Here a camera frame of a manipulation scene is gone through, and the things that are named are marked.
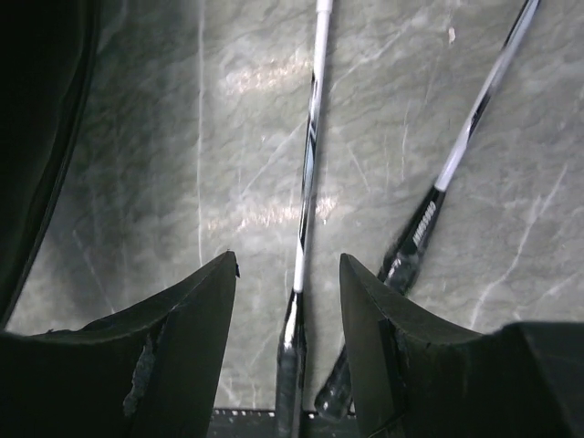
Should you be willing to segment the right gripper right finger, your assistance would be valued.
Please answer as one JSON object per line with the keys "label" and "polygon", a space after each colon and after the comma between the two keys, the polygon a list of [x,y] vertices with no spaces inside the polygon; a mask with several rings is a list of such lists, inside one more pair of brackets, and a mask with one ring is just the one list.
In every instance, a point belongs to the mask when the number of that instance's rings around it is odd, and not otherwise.
{"label": "right gripper right finger", "polygon": [[462,328],[339,260],[343,328],[363,437],[580,437],[583,327]]}

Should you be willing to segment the silver badminton racket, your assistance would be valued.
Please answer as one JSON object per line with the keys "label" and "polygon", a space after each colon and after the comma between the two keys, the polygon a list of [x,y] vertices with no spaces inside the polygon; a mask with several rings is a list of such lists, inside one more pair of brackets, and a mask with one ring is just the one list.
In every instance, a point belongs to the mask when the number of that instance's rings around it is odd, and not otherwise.
{"label": "silver badminton racket", "polygon": [[[443,168],[409,222],[403,227],[395,244],[384,255],[377,278],[385,286],[404,296],[412,290],[421,273],[422,261],[454,172],[464,156],[489,101],[500,86],[526,35],[539,5],[538,0],[527,0],[522,4]],[[331,421],[338,421],[348,415],[351,403],[349,362],[347,351],[342,349],[327,380],[319,390],[314,405],[320,416]]]}
{"label": "silver badminton racket", "polygon": [[303,416],[307,340],[304,319],[304,281],[307,260],[309,213],[316,174],[318,120],[321,109],[324,69],[326,65],[329,20],[332,0],[316,2],[316,34],[308,103],[304,164],[301,190],[300,222],[297,236],[293,285],[281,330],[276,358],[276,403],[274,436],[298,437]]}

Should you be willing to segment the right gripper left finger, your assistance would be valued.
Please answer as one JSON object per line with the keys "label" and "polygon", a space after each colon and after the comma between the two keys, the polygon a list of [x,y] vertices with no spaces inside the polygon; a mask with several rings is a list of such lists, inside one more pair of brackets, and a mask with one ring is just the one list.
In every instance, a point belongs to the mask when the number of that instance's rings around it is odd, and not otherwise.
{"label": "right gripper left finger", "polygon": [[225,252],[86,327],[1,336],[4,437],[203,437],[238,264]]}

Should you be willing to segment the black SPORT racket bag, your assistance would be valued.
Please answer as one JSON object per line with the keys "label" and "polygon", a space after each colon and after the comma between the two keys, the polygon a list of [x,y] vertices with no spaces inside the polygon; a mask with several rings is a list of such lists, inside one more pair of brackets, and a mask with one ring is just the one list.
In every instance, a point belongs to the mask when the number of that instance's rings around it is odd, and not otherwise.
{"label": "black SPORT racket bag", "polygon": [[89,94],[100,1],[1,4],[1,322],[60,195]]}

